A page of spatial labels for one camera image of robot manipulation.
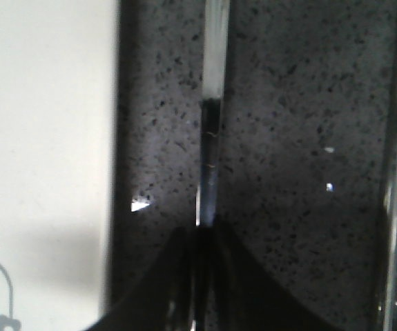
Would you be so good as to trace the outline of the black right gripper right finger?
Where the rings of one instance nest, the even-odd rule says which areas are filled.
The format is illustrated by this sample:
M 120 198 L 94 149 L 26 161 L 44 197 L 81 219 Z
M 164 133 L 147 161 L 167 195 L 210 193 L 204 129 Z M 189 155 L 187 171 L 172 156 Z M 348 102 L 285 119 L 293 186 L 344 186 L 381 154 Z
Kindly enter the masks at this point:
M 197 220 L 197 328 L 214 290 L 220 330 L 325 330 L 326 322 L 275 282 L 230 225 Z

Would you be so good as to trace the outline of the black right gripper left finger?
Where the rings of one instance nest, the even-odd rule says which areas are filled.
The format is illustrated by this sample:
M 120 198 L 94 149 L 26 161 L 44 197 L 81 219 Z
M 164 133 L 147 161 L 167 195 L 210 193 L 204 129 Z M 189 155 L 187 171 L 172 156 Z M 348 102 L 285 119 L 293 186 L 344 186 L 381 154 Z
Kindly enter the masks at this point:
M 89 330 L 190 330 L 196 231 L 176 228 L 137 285 Z

